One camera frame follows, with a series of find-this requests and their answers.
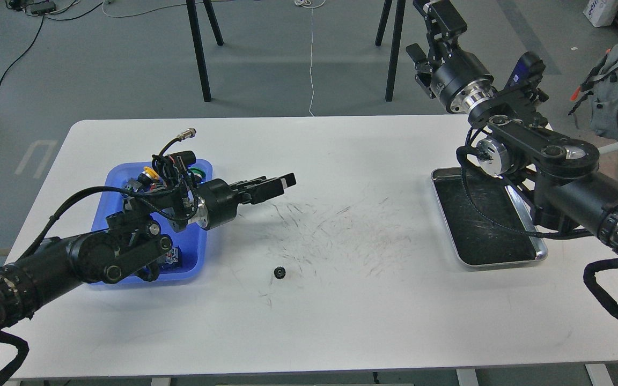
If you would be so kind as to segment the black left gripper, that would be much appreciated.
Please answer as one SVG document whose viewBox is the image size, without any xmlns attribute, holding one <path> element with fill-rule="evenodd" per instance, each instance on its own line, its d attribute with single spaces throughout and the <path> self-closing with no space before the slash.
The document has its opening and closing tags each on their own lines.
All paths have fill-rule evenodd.
<svg viewBox="0 0 618 386">
<path fill-rule="evenodd" d="M 213 179 L 197 188 L 197 225 L 206 231 L 223 225 L 237 216 L 240 204 L 260 204 L 281 196 L 287 188 L 296 185 L 294 173 L 280 177 L 238 181 L 228 184 Z"/>
</svg>

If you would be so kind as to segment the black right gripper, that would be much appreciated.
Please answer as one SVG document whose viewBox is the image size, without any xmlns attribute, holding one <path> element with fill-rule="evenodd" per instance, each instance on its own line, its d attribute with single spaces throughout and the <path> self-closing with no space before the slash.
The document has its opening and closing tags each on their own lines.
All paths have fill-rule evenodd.
<svg viewBox="0 0 618 386">
<path fill-rule="evenodd" d="M 494 78 L 478 57 L 459 49 L 459 37 L 468 25 L 453 3 L 414 1 L 414 7 L 424 17 L 429 50 L 424 53 L 419 44 L 410 44 L 406 52 L 426 95 L 438 98 L 448 113 L 468 114 L 490 100 L 495 95 Z"/>
</svg>

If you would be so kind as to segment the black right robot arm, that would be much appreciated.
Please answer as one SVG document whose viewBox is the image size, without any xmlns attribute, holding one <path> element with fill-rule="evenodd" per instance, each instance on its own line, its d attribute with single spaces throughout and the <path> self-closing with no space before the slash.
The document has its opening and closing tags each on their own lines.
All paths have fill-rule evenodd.
<svg viewBox="0 0 618 386">
<path fill-rule="evenodd" d="M 593 235 L 616 253 L 584 269 L 583 281 L 596 300 L 618 320 L 618 303 L 596 281 L 599 271 L 618 269 L 618 183 L 601 173 L 593 144 L 548 129 L 537 105 L 547 100 L 539 88 L 545 65 L 534 52 L 520 56 L 505 88 L 458 39 L 467 24 L 449 1 L 414 1 L 426 28 L 428 51 L 407 47 L 416 80 L 449 113 L 465 113 L 472 130 L 486 137 L 473 146 L 468 135 L 456 151 L 462 174 L 522 191 L 535 225 L 549 233 L 540 239 Z"/>
</svg>

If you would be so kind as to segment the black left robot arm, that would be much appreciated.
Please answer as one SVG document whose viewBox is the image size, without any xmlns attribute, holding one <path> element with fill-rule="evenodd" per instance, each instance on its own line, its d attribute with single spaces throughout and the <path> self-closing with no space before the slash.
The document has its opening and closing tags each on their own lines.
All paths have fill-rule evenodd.
<svg viewBox="0 0 618 386">
<path fill-rule="evenodd" d="M 263 203 L 296 183 L 292 173 L 233 184 L 222 179 L 204 181 L 204 173 L 195 171 L 194 152 L 167 153 L 172 145 L 195 135 L 195 129 L 187 129 L 167 142 L 135 179 L 135 187 L 101 185 L 67 198 L 19 259 L 0 267 L 0 344 L 17 350 L 0 370 L 0 385 L 22 366 L 30 351 L 26 340 L 5 328 L 32 318 L 42 306 L 83 283 L 117 284 L 132 274 L 147 283 L 159 278 L 158 259 L 172 249 L 173 241 L 153 213 L 168 220 L 175 232 L 193 223 L 208 231 L 235 219 L 238 205 Z M 106 229 L 64 239 L 47 237 L 68 209 L 103 192 L 122 196 L 122 208 L 106 217 Z"/>
</svg>

